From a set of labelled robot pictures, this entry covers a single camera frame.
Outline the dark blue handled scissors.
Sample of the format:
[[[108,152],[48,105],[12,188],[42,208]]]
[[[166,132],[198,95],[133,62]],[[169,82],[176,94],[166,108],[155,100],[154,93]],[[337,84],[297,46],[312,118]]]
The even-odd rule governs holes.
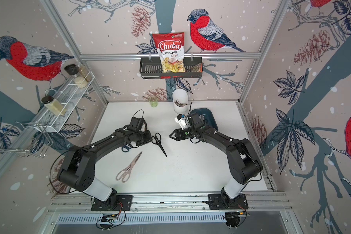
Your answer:
[[[121,147],[121,151],[124,153],[128,153],[131,149],[132,147],[130,145],[124,145]]]

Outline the teal plastic storage box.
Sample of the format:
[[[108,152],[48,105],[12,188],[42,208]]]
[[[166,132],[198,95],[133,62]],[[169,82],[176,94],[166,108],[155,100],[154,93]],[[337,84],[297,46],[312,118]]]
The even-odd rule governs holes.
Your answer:
[[[198,114],[200,120],[203,121],[205,125],[208,125],[218,131],[216,120],[210,109],[208,108],[194,109],[191,111],[191,114]]]

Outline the large black scissors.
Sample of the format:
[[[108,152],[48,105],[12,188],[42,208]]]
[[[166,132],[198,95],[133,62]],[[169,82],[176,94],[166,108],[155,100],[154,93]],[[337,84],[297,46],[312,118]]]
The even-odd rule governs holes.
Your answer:
[[[153,144],[157,145],[157,146],[161,149],[161,151],[164,153],[164,155],[165,155],[166,157],[168,157],[167,154],[166,154],[165,149],[163,148],[163,146],[162,146],[162,144],[161,144],[161,140],[162,140],[161,134],[160,134],[160,133],[155,133],[155,135],[152,136],[151,142],[152,142]]]

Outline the pink kitchen scissors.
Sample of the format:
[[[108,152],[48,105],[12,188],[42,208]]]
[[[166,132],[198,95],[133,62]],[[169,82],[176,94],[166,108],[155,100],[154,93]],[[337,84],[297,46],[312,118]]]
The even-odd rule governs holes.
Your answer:
[[[142,153],[143,152],[141,151],[126,168],[122,169],[117,174],[116,181],[121,181],[122,183],[126,183],[129,180],[132,169],[137,163],[138,159],[141,157]]]

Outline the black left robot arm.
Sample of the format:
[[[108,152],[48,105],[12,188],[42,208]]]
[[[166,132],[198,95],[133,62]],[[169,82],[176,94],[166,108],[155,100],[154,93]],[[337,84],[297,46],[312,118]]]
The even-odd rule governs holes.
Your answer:
[[[58,181],[107,204],[116,205],[117,191],[95,177],[95,164],[118,148],[134,143],[140,147],[152,141],[144,118],[132,117],[128,125],[87,146],[72,147],[66,153]]]

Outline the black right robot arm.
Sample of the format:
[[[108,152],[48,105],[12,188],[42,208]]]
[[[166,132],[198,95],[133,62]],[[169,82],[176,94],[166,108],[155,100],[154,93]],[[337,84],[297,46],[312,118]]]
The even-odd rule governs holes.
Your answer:
[[[263,166],[252,143],[246,138],[239,140],[220,133],[211,111],[192,111],[187,116],[179,114],[175,122],[180,128],[174,130],[170,138],[176,141],[196,138],[226,154],[232,178],[221,191],[223,199],[238,198],[248,183],[256,181],[254,178],[261,174]]]

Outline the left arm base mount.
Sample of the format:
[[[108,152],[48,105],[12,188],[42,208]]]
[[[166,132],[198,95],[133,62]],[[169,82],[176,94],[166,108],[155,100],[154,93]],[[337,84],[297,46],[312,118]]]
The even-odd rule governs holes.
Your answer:
[[[111,195],[107,201],[94,199],[92,201],[91,211],[93,212],[110,212],[110,211],[129,211],[131,209],[132,195]]]

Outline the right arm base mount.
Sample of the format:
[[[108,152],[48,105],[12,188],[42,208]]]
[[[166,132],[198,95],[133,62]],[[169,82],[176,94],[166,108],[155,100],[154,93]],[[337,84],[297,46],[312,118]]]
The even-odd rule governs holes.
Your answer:
[[[247,210],[249,208],[246,196],[238,195],[231,199],[226,194],[209,194],[208,200],[204,202],[211,210]]]

